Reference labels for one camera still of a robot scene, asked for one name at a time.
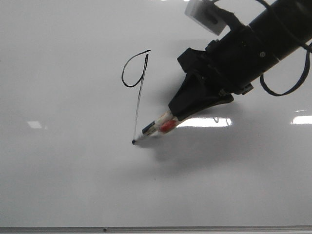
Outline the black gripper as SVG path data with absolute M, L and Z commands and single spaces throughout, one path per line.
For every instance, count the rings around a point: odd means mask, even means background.
M 249 26 L 231 30 L 222 39 L 211 41 L 203 51 L 188 48 L 177 60 L 187 75 L 168 106 L 179 121 L 234 100 L 231 94 L 219 96 L 204 84 L 202 76 L 226 93 L 244 95 L 253 89 L 253 80 L 278 63 Z

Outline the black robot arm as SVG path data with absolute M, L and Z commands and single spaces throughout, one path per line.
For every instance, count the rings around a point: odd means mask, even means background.
M 248 25 L 213 0 L 192 0 L 185 14 L 219 35 L 203 51 L 188 48 L 178 57 L 186 77 L 169 109 L 184 120 L 203 109 L 233 101 L 244 95 L 270 68 L 299 47 L 308 53 L 312 38 L 312 3 L 309 0 L 277 0 Z

